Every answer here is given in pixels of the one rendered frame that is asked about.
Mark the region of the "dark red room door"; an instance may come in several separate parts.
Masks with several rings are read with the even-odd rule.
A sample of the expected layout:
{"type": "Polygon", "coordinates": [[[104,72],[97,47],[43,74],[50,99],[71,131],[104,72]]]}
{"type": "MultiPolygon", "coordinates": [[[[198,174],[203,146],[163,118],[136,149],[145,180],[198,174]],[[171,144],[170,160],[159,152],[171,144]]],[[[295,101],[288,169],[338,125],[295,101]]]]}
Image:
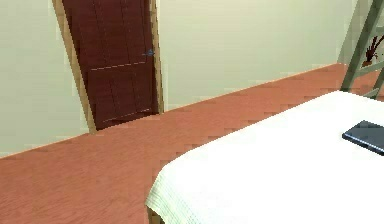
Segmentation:
{"type": "Polygon", "coordinates": [[[156,0],[51,2],[91,133],[164,111],[156,0]]]}

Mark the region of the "white bed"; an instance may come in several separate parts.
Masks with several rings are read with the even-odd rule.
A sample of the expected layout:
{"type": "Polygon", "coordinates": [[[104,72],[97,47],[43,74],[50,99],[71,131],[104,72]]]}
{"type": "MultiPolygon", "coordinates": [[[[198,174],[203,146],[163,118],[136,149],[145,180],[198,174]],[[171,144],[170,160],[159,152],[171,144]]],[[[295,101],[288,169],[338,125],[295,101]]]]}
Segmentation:
{"type": "Polygon", "coordinates": [[[165,224],[384,224],[384,156],[343,139],[384,102],[334,91],[186,152],[146,199],[165,224]]]}

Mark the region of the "grey green ladder shelf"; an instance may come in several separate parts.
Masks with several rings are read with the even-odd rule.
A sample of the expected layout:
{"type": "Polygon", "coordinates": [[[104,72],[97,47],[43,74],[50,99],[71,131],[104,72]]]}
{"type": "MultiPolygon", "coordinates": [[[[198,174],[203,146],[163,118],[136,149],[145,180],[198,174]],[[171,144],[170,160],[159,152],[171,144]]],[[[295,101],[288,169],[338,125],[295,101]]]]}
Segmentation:
{"type": "Polygon", "coordinates": [[[356,78],[373,71],[379,71],[379,75],[372,90],[364,94],[364,97],[371,99],[375,99],[378,96],[381,86],[384,83],[384,61],[372,63],[366,67],[363,67],[362,63],[365,60],[366,49],[372,43],[373,38],[375,36],[381,37],[384,35],[384,26],[378,26],[378,21],[383,10],[384,0],[372,0],[367,18],[364,22],[357,45],[341,84],[341,91],[349,92],[356,78]]]}

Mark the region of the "dark red house plant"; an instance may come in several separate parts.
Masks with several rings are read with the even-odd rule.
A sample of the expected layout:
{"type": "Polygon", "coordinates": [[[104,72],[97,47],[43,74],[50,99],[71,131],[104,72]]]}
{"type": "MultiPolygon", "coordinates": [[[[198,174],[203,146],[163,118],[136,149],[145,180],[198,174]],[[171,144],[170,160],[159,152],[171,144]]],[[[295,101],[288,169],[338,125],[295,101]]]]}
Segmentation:
{"type": "Polygon", "coordinates": [[[365,60],[362,63],[363,67],[366,67],[368,65],[372,64],[373,58],[378,58],[378,54],[376,50],[378,49],[381,42],[384,40],[384,35],[381,37],[375,36],[372,40],[372,43],[367,47],[365,52],[365,60]]]}

